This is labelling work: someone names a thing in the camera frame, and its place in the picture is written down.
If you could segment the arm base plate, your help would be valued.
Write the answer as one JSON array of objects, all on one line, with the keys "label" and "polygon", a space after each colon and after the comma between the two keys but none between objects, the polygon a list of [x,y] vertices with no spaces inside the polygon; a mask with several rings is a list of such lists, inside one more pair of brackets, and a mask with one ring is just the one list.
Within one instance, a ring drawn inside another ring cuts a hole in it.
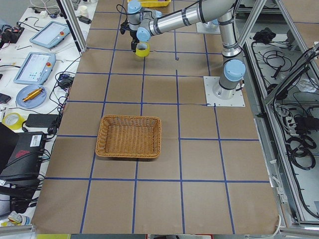
[{"label": "arm base plate", "polygon": [[219,84],[220,77],[204,76],[206,105],[211,107],[245,107],[245,101],[238,83],[233,90],[226,90]]},{"label": "arm base plate", "polygon": [[197,33],[201,34],[220,34],[219,24],[218,22],[208,22],[202,23],[198,22],[196,24]]}]

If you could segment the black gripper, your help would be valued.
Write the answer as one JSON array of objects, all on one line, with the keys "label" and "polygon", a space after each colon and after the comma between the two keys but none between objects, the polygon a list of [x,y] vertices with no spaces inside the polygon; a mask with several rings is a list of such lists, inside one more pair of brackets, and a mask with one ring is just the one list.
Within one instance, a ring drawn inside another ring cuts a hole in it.
[{"label": "black gripper", "polygon": [[131,50],[132,50],[133,52],[135,52],[136,49],[138,48],[139,42],[140,42],[139,39],[137,38],[137,31],[130,29],[130,36],[131,36],[131,38],[132,38]]}]

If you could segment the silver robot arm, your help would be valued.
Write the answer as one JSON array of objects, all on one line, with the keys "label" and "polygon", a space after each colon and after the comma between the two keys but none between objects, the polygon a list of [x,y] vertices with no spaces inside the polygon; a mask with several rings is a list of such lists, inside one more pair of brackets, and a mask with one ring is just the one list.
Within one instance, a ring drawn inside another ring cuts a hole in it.
[{"label": "silver robot arm", "polygon": [[139,43],[146,43],[153,36],[200,23],[207,26],[216,21],[223,47],[223,73],[213,85],[212,92],[221,100],[229,100],[234,97],[246,72],[242,47],[235,31],[235,5],[233,0],[198,0],[175,12],[163,14],[143,7],[139,0],[131,0],[120,32],[130,33],[131,49],[136,51]]}]

